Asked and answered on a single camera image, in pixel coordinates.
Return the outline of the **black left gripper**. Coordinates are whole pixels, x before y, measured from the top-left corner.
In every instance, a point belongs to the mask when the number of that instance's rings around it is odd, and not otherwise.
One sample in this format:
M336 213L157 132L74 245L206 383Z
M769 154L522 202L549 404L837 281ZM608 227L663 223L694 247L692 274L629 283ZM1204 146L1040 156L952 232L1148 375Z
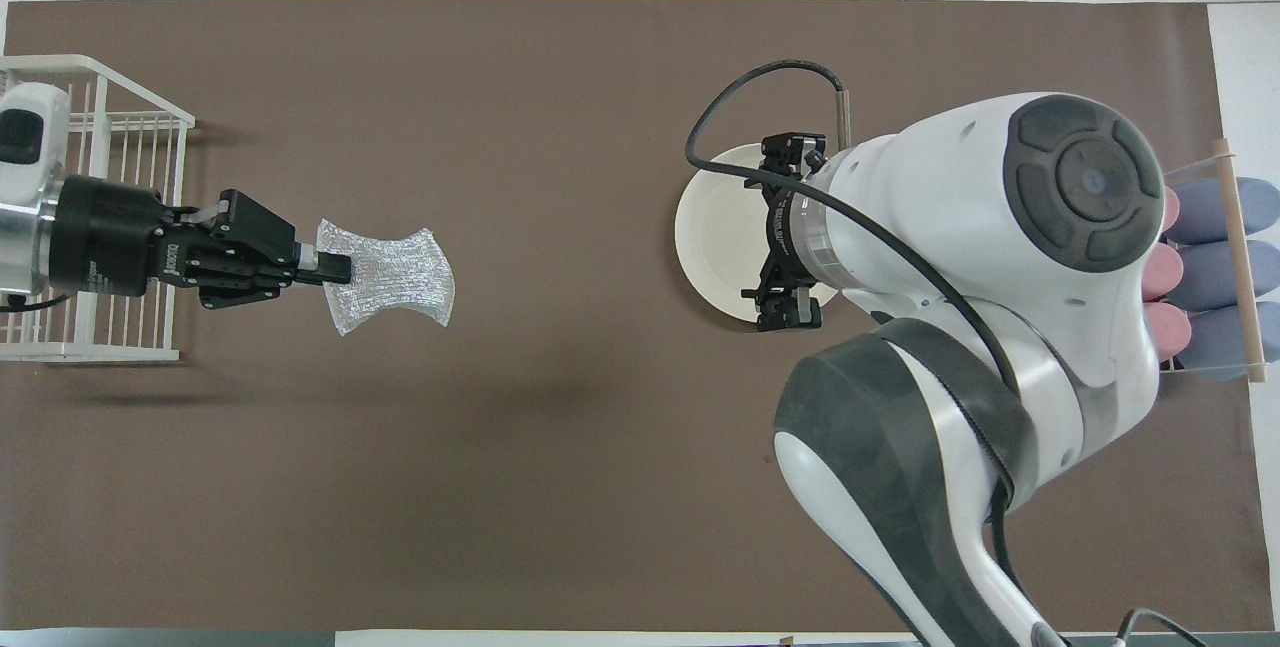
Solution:
M47 279L59 290L142 296L154 278L184 286L186 259L212 238L252 264L200 266L200 302L210 310L276 299L293 283L348 284L352 258L301 243L294 227L239 190L224 190L189 222L159 192L87 176L67 178L49 232Z

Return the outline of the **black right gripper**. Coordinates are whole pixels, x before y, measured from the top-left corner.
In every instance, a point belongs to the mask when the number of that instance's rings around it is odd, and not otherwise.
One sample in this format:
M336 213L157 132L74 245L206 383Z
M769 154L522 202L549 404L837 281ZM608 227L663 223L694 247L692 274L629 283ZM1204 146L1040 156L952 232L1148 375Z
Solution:
M760 141L760 170L800 181L817 173L826 163L827 137L822 133L780 133ZM756 309L756 329L797 331L822 327L822 310L812 297L818 286L803 265L790 233L790 215L796 193L776 186L765 187L765 237L769 247L765 275L754 290L745 290Z

